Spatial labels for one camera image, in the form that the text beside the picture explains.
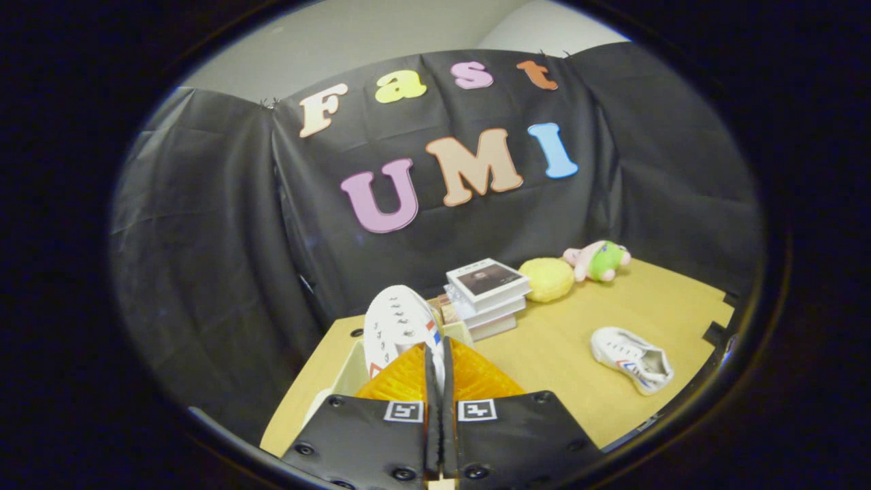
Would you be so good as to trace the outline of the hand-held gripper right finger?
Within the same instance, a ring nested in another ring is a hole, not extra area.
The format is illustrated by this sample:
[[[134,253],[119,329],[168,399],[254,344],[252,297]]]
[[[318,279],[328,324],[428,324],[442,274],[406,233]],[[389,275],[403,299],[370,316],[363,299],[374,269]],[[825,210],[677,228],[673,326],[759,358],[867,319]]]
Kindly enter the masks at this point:
[[[553,391],[526,391],[445,341],[442,473],[457,489],[554,489],[602,452]]]

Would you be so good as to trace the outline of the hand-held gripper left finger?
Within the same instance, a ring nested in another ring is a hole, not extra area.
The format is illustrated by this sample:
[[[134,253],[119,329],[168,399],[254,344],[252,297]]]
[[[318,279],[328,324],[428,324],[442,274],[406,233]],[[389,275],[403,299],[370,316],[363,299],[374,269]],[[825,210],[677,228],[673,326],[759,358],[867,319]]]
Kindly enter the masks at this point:
[[[426,489],[437,480],[442,397],[431,348],[410,348],[376,379],[410,387],[412,393],[330,394],[283,454],[283,462],[348,489]]]

